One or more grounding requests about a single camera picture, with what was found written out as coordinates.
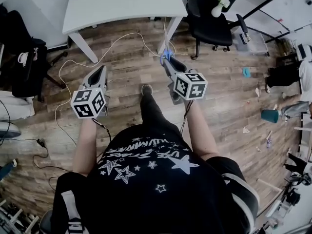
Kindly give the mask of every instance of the office chair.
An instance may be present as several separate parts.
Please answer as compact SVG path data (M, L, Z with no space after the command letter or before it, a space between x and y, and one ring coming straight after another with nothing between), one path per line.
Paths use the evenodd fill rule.
M0 13L0 42L5 49L15 55L1 67L0 86L9 81L12 94L15 97L27 98L38 96L38 101L44 102L41 96L43 79L47 78L60 88L65 88L47 74L47 71L67 52L58 55L48 62L45 42L31 37L26 29L22 17L17 11L7 13L1 5ZM28 53L27 60L19 63L19 55Z
M230 0L228 8L223 7L222 12L227 12L236 0ZM196 39L196 55L191 56L195 60L199 55L200 42L213 44L213 50L217 51L218 46L226 46L223 51L228 52L232 45L231 29L240 25L245 34L248 29L244 19L237 14L238 21L228 24L224 14L218 18L211 15L211 10L218 5L217 0L188 0L186 9L188 16L186 21L189 24L189 31Z

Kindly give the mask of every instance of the white vase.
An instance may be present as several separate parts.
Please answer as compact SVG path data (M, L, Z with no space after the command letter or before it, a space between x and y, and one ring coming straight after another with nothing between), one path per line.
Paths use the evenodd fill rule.
M212 9L211 15L218 18L221 15L223 5L219 3L215 8Z

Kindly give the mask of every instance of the white flower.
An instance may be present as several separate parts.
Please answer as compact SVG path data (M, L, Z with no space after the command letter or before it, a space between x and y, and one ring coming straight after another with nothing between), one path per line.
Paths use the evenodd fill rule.
M219 4L223 5L225 8L230 6L230 1L229 0L218 0Z

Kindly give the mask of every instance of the white cable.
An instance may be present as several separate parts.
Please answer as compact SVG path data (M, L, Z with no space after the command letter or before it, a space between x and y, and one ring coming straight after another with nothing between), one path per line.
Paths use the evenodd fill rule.
M166 31L166 29L165 29L165 25L166 25L166 18L165 18L165 23L164 23L164 32L165 32L165 39L167 39L167 31ZM119 41L120 39L122 39L122 38L124 38L124 37L126 37L126 36L133 35L133 34L140 35L141 38L142 38L143 44L144 44L144 46L148 49L148 51L151 52L154 56L160 57L159 55L156 55L153 51L151 51L151 50L149 49L148 46L146 46L145 41L144 41L144 38L143 38L143 36L142 36L140 33L134 32L134 33L126 34L126 35L124 35L124 36L118 38L116 41L114 41L113 44L112 44L112 45L108 48L108 50L104 53L104 55L102 56L102 58L101 58L96 64L94 64L93 66L86 66L86 65L83 65L83 64L81 64L81 63L77 63L77 62L75 62L74 60L67 60L67 61L61 66L61 68L59 69L59 72L58 72L58 77L61 79L61 81L63 81L63 82L65 83L66 88L67 88L67 90L68 90L68 92L69 92L70 98L68 99L68 101L66 101L66 102L64 102L64 103L62 103L62 104L60 104L60 105L58 105L58 106L56 107L55 111L54 111L55 123L56 123L56 125L57 125L59 128L61 128L61 127L59 126L58 120L57 120L57 110L58 110L58 108L59 108L60 106L63 106L63 105L65 105L65 104L67 104L67 103L70 102L71 99L72 99L72 93L70 92L70 90L69 90L69 88L68 88L66 82L65 82L65 81L62 79L62 77L60 76L60 72L61 72L62 68L64 67L64 65L65 65L67 62L72 61L73 63L75 63L75 64L77 64L77 65L80 65L80 66L84 66L84 67L87 67L87 68L94 68L95 66L97 66L97 65L102 61L102 59L104 58L104 56L110 51L110 49L114 46L114 44L115 44L117 41ZM169 42L169 43L173 46L173 48L174 48L174 50L175 50L175 53L176 53L176 48L174 47L174 45L173 45L171 42ZM61 128L61 129L68 135L68 137L74 142L74 144L77 145L76 142L69 136L69 134L68 134L63 128Z

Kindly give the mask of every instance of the teal cup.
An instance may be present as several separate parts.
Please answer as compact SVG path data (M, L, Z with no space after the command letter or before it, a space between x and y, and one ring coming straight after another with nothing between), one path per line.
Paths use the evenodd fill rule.
M264 109L261 112L261 118L272 123L278 122L278 111L272 109Z

